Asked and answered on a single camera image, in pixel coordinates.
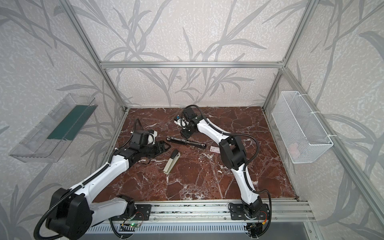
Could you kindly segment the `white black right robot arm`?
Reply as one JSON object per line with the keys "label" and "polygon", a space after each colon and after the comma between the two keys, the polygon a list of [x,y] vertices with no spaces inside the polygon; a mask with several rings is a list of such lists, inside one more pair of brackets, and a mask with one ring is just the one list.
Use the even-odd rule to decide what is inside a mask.
{"label": "white black right robot arm", "polygon": [[[254,219],[263,204],[260,193],[265,190],[255,190],[248,171],[248,165],[259,153],[259,142],[247,134],[224,131],[205,117],[202,110],[196,105],[185,107],[182,115],[174,118],[174,123],[182,128],[181,135],[185,139],[189,139],[192,134],[199,132],[219,145],[222,162],[232,171],[239,186],[245,214],[249,219]],[[241,137],[251,138],[257,145],[256,152],[250,159],[247,158]]]}

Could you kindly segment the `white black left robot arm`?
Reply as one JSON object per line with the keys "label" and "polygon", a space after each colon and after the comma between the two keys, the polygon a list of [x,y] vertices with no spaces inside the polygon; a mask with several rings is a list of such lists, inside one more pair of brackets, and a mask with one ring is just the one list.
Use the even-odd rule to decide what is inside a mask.
{"label": "white black left robot arm", "polygon": [[133,129],[128,141],[116,148],[102,167],[69,189],[58,189],[51,198],[50,208],[34,229],[34,238],[44,239],[40,229],[45,225],[56,233],[49,237],[51,240],[61,237],[77,240],[90,227],[115,216],[132,214],[134,200],[130,197],[118,196],[101,203],[94,203],[94,199],[110,182],[142,158],[154,159],[171,148],[165,141],[158,141],[157,135],[154,130]]}

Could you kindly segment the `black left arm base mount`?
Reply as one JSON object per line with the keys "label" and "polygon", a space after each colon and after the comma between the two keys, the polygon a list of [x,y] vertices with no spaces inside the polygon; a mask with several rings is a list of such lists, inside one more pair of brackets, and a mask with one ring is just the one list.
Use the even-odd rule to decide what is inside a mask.
{"label": "black left arm base mount", "polygon": [[130,207],[129,211],[123,215],[113,217],[113,221],[148,221],[151,214],[152,205],[138,204]]}

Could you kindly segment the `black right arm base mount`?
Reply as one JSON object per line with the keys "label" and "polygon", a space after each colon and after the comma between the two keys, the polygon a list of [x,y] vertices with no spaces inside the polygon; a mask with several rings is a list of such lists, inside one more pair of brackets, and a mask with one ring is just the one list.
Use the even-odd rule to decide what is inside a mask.
{"label": "black right arm base mount", "polygon": [[266,221],[269,218],[270,209],[268,204],[262,204],[261,208],[257,211],[251,211],[250,208],[245,207],[243,204],[229,203],[228,210],[231,214],[231,220],[256,220]]}

